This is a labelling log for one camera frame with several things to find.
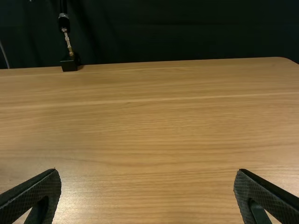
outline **wooden table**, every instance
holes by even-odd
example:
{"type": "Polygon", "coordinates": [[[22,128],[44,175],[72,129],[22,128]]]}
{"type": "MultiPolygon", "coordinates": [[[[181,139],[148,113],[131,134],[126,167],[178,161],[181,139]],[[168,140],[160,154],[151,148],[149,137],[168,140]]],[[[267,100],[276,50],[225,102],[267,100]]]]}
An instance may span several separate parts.
{"type": "Polygon", "coordinates": [[[0,191],[55,167],[55,224],[240,224],[246,168],[299,195],[285,58],[0,70],[0,191]]]}

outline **dark background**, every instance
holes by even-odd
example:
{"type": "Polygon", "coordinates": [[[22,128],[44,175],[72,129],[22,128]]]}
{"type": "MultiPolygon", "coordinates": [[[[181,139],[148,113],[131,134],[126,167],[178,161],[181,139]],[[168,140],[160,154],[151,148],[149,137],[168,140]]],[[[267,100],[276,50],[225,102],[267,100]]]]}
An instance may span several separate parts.
{"type": "MultiPolygon", "coordinates": [[[[299,63],[298,0],[68,0],[83,64],[238,57],[299,63]]],[[[59,66],[59,0],[1,0],[0,40],[12,68],[59,66]]],[[[5,68],[0,52],[0,68],[5,68]]]]}

